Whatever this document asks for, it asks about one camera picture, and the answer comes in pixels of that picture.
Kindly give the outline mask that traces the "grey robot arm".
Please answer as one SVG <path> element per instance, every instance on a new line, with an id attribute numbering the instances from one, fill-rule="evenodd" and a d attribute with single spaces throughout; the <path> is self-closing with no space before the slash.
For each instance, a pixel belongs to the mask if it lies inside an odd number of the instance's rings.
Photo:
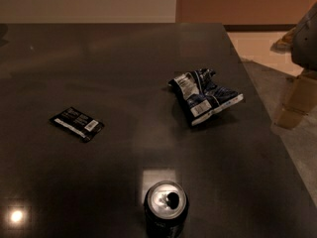
<path id="1" fill-rule="evenodd" d="M 317 70 L 317 2 L 295 27 L 291 58 L 305 69 Z"/>

